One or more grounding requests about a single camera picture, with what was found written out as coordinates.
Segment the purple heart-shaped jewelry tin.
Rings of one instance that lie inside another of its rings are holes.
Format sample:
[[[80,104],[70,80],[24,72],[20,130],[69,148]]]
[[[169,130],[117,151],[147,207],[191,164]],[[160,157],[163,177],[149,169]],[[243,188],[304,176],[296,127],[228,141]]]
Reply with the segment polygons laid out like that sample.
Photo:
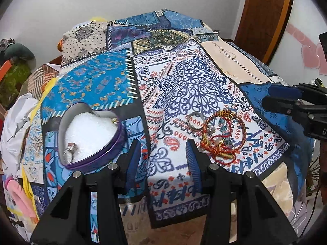
[[[94,111],[78,102],[64,113],[58,129],[60,163],[88,173],[114,160],[125,144],[125,130],[110,110]]]

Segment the white sliding wardrobe door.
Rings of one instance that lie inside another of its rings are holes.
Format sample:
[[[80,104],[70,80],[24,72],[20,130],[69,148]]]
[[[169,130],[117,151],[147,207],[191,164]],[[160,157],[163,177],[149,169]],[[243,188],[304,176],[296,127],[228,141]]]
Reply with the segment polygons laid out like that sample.
[[[326,86],[326,59],[319,35],[326,17],[314,0],[293,0],[288,24],[269,67],[287,84],[319,78]]]

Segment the pink plush slipper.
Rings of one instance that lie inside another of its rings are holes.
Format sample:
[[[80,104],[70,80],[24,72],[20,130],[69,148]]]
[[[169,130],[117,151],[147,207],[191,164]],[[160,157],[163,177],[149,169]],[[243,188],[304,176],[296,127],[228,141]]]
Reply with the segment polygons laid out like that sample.
[[[32,218],[37,217],[37,214],[33,208],[32,200],[26,195],[24,189],[17,181],[13,179],[10,180],[7,183],[7,190],[24,216]]]

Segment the wooden wardrobe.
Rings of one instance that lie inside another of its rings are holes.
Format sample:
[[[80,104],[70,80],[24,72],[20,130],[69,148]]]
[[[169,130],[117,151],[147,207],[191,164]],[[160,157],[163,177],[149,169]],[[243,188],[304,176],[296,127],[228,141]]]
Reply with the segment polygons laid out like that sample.
[[[234,42],[269,64],[282,39],[293,0],[245,0]]]

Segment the white crumpled cloth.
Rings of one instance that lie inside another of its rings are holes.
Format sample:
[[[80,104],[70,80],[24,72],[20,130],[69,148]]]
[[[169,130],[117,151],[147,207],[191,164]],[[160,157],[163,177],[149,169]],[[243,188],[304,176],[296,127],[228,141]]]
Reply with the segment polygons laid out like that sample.
[[[24,94],[9,109],[1,135],[2,167],[5,175],[15,176],[19,171],[23,141],[30,127],[30,114],[38,104],[32,94]]]

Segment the striped orange cloth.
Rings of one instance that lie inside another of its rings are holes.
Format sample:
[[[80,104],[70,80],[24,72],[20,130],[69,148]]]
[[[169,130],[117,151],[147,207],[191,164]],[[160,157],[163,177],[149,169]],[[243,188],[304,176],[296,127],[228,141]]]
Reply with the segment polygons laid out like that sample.
[[[50,65],[43,64],[35,70],[27,80],[27,92],[32,94],[33,98],[40,100],[45,87],[51,79],[57,77],[59,72]]]

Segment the patchwork patterned bedspread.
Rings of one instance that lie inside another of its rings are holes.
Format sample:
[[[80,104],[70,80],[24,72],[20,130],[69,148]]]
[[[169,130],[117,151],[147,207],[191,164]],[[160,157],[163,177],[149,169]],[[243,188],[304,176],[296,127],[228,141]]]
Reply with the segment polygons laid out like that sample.
[[[289,117],[266,112],[261,100],[283,83],[266,64],[223,41],[201,20],[163,9],[109,22],[75,26],[63,35],[62,66],[44,91],[26,139],[23,187],[42,217],[72,170],[59,160],[58,128],[66,110],[83,102],[117,114],[125,130],[122,153],[141,143],[135,183],[118,197],[127,238],[136,243],[150,227],[205,214],[209,197],[197,193],[186,142],[201,140],[203,117],[230,109],[234,160],[220,163],[263,180],[297,234],[307,223],[305,173],[314,142]]]

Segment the orange box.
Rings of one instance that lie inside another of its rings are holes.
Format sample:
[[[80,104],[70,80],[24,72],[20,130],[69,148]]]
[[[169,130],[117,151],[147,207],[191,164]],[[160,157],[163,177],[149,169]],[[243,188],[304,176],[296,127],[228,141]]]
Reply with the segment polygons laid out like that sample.
[[[9,60],[5,61],[5,63],[0,68],[0,81],[5,77],[6,73],[12,67],[12,64]]]

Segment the pile of clothes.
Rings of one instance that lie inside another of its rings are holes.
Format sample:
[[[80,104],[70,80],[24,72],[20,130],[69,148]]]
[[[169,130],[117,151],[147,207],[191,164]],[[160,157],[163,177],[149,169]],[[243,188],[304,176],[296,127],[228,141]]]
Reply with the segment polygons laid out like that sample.
[[[15,43],[14,39],[1,39],[1,66],[7,61],[29,61],[34,54],[23,44]]]

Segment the yellow cloth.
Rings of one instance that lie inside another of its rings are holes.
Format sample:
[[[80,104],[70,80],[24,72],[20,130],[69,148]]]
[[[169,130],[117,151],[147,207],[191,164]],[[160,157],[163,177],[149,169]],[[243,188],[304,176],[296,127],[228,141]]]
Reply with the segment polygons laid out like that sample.
[[[105,19],[103,17],[93,17],[90,21],[91,22],[107,22],[107,19]]]

